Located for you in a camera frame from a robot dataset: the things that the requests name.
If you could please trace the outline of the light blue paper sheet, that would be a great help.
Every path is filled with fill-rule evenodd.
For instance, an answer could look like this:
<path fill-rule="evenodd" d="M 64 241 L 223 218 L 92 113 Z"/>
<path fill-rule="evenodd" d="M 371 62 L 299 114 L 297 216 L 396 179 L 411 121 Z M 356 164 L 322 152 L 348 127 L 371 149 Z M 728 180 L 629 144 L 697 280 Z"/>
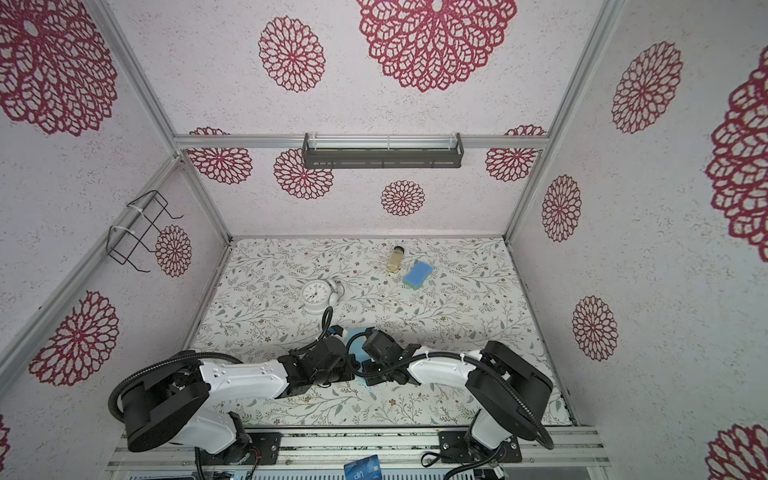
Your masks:
<path fill-rule="evenodd" d="M 345 331 L 345 347 L 347 348 L 347 370 L 361 370 L 360 364 L 368 361 L 370 355 L 363 350 L 366 341 L 366 333 L 371 328 L 353 328 Z"/>

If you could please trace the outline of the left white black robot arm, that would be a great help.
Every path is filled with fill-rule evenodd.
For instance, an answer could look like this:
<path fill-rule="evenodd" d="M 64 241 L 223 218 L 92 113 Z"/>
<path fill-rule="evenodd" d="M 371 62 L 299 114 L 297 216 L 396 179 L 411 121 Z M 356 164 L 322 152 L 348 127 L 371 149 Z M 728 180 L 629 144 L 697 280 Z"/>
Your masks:
<path fill-rule="evenodd" d="M 132 452 L 190 446 L 234 463 L 252 447 L 241 417 L 217 405 L 240 399 L 301 396 L 314 386 L 353 379 L 356 361 L 332 336 L 299 353 L 246 364 L 219 352 L 180 352 L 122 380 L 108 398 Z"/>

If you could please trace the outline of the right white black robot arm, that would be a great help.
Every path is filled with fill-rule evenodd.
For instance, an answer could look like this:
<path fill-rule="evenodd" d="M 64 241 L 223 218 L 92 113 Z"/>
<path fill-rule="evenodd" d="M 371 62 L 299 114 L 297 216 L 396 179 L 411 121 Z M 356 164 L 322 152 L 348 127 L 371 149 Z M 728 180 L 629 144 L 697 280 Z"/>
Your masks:
<path fill-rule="evenodd" d="M 369 385 L 439 384 L 466 389 L 480 405 L 468 442 L 488 451 L 515 436 L 547 450 L 554 440 L 542 423 L 552 393 L 551 380 L 504 344 L 490 341 L 471 352 L 434 350 L 419 344 L 400 347 L 381 330 L 369 329 L 359 362 L 348 353 L 347 370 Z"/>

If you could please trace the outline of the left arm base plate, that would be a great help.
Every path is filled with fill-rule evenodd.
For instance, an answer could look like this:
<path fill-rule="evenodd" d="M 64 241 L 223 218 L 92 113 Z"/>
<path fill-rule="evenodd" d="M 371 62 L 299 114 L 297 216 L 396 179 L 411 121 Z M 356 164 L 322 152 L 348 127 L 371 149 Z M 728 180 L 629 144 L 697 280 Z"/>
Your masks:
<path fill-rule="evenodd" d="M 234 443 L 217 454 L 197 449 L 195 461 L 200 466 L 275 465 L 281 439 L 280 433 L 238 433 Z"/>

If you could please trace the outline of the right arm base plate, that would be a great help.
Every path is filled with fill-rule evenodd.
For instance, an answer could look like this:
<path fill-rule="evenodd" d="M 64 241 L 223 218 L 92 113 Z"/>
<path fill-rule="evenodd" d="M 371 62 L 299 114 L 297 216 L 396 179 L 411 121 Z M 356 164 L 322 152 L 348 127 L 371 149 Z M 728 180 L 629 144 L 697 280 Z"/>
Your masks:
<path fill-rule="evenodd" d="M 438 433 L 439 462 L 445 464 L 468 464 L 487 459 L 495 447 L 485 447 L 470 440 L 466 430 L 443 430 Z M 500 444 L 501 450 L 495 460 L 502 464 L 522 462 L 522 453 L 515 436 Z"/>

